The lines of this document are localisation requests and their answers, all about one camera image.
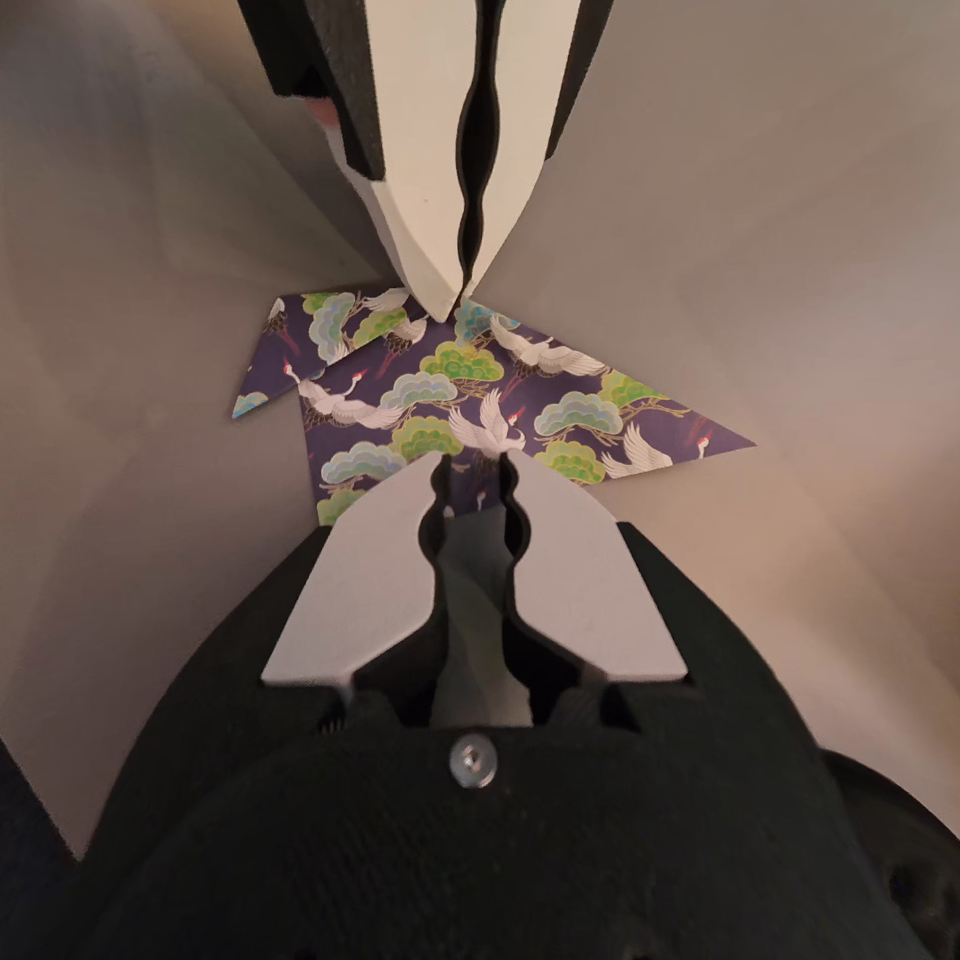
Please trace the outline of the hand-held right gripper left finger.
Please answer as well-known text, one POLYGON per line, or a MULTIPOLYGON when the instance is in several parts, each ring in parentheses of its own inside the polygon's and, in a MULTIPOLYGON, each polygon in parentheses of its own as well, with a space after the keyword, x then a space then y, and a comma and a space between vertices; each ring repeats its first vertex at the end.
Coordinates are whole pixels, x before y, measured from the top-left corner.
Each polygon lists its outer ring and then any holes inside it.
POLYGON ((436 579, 420 533, 437 504, 434 474, 449 464, 428 452, 335 521, 263 668, 266 686, 354 689, 362 668, 426 625, 436 579))

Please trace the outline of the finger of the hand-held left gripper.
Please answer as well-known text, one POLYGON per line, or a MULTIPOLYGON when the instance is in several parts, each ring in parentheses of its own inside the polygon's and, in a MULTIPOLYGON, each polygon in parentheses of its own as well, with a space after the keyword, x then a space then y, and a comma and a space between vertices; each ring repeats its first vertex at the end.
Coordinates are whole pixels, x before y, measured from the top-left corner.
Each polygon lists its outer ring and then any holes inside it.
POLYGON ((496 144, 479 198, 479 246, 466 295, 474 294, 519 221, 545 165, 579 9, 578 1, 507 1, 496 15, 496 144))
POLYGON ((473 1, 370 1, 366 25, 385 174, 368 210, 399 278, 443 323, 464 287, 458 157, 474 84, 473 1))

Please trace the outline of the patterned origami paper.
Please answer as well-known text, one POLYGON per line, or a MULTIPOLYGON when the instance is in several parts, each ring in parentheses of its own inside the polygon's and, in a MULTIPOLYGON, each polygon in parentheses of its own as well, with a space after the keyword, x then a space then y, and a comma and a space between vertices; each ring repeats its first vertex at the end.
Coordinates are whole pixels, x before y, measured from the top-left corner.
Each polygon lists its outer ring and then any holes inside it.
POLYGON ((592 487, 755 446, 468 297, 440 321, 402 286, 279 296, 231 417, 289 393, 320 526, 428 453, 450 459, 456 517, 499 504, 512 450, 592 487))

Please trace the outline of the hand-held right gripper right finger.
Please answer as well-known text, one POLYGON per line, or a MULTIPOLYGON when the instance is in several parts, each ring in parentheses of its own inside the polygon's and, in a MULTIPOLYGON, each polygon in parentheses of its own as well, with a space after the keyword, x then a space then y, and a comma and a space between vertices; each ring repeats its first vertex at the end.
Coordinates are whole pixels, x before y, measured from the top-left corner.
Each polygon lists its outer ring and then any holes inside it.
POLYGON ((501 460, 512 622, 577 672, 668 683, 688 667, 614 516, 522 452, 501 460))

